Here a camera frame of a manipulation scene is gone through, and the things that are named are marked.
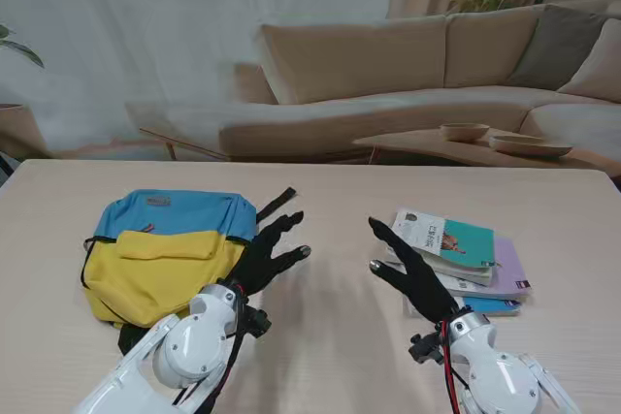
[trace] purple book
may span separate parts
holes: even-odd
[[[494,236],[494,258],[492,281],[489,286],[479,285],[462,278],[436,273],[440,282],[453,296],[472,296],[497,300],[519,300],[531,291],[520,260],[508,238]]]

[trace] white wall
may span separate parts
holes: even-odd
[[[384,18],[388,0],[0,0],[46,63],[0,48],[0,102],[31,106],[49,148],[139,138],[125,103],[226,105],[222,64],[253,60],[266,17]]]

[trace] wooden coffee table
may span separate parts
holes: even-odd
[[[434,129],[371,136],[354,143],[374,149],[372,163],[384,149],[440,157],[473,167],[590,169],[606,172],[611,178],[621,178],[621,164],[589,150],[575,148],[568,155],[557,159],[517,157],[490,148],[490,136],[520,135],[492,128],[483,138],[473,143],[456,143],[445,140],[440,129]]]

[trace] light wood tabletop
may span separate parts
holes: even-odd
[[[249,337],[221,413],[448,413],[442,369],[416,364],[407,317],[374,277],[385,247],[367,224],[398,207],[494,228],[513,239],[533,296],[493,319],[497,347],[547,366],[584,413],[621,405],[621,195],[588,170],[29,161],[0,193],[2,412],[67,413],[120,359],[118,333],[92,316],[82,242],[104,207],[139,188],[229,191],[305,219],[279,250],[312,254],[254,303],[273,326]],[[545,406],[543,412],[554,412]]]
[[[621,176],[621,164],[594,152],[573,149],[560,158],[517,157],[496,152],[489,146],[491,136],[521,136],[509,131],[491,128],[483,138],[472,143],[447,141],[440,129],[407,131],[371,136],[356,140],[358,145],[379,149],[402,150],[416,154],[431,155],[453,160],[473,167],[515,167],[534,169],[596,169],[611,178]]]

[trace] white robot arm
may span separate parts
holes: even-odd
[[[496,327],[484,315],[462,310],[447,328],[451,360],[470,366],[467,385],[458,393],[464,413],[536,414],[544,392],[559,412],[580,414],[554,376],[537,361],[526,354],[516,357],[494,349]],[[445,348],[440,334],[417,335],[412,342],[409,352],[417,362],[435,359],[445,363],[446,354],[439,352],[439,346]]]
[[[227,368],[235,331],[238,295],[222,285],[209,285],[190,302],[190,315],[160,320],[123,358],[74,414],[179,414],[196,412],[217,387]],[[157,393],[142,375],[142,362],[152,356],[153,371],[163,385],[187,388],[198,384],[178,405]]]

